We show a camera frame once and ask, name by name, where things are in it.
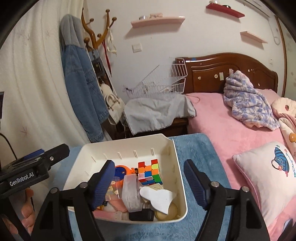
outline blue gripper pad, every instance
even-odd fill
[[[100,172],[94,173],[89,179],[89,205],[92,211],[102,205],[114,174],[115,164],[113,161],[107,160]]]
[[[211,197],[210,179],[197,169],[191,159],[184,162],[184,174],[197,204],[207,210]]]

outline wooden coat rack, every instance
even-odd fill
[[[81,21],[82,21],[82,25],[83,25],[83,28],[85,29],[85,31],[90,35],[90,39],[89,38],[85,38],[84,39],[84,42],[86,44],[86,47],[87,47],[87,50],[88,51],[91,51],[91,47],[89,46],[89,41],[91,40],[91,44],[92,44],[92,47],[94,49],[98,49],[98,47],[100,46],[100,44],[103,42],[103,40],[106,38],[107,34],[108,34],[108,31],[109,31],[109,28],[112,27],[112,25],[114,24],[114,22],[117,20],[117,17],[113,17],[112,18],[112,22],[110,24],[110,16],[109,16],[109,12],[110,12],[110,9],[106,9],[106,13],[107,13],[107,21],[106,21],[106,28],[105,28],[105,31],[103,32],[103,34],[98,34],[97,37],[99,38],[98,40],[96,39],[96,35],[94,33],[93,30],[91,30],[87,25],[91,22],[94,21],[93,18],[91,18],[89,20],[88,23],[85,22],[85,19],[84,19],[84,15],[83,15],[83,9],[82,9],[82,15],[81,15]]]

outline sticker on headboard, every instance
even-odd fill
[[[220,81],[223,81],[223,80],[224,80],[223,72],[220,72],[220,73],[219,73],[219,76],[220,76]]]

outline nightstand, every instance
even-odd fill
[[[188,118],[176,118],[174,119],[172,125],[170,125],[167,128],[164,128],[158,131],[142,132],[134,136],[132,135],[128,127],[126,127],[125,131],[122,127],[122,128],[117,128],[117,133],[115,133],[115,139],[118,140],[118,139],[131,138],[131,137],[141,137],[141,136],[148,136],[148,135],[159,134],[159,133],[164,134],[166,137],[181,136],[181,135],[187,134],[187,125],[188,125]]]

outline rubik's cube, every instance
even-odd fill
[[[145,162],[138,163],[138,179],[143,186],[155,183],[163,184],[160,178],[158,160],[151,160],[151,165],[146,166]]]

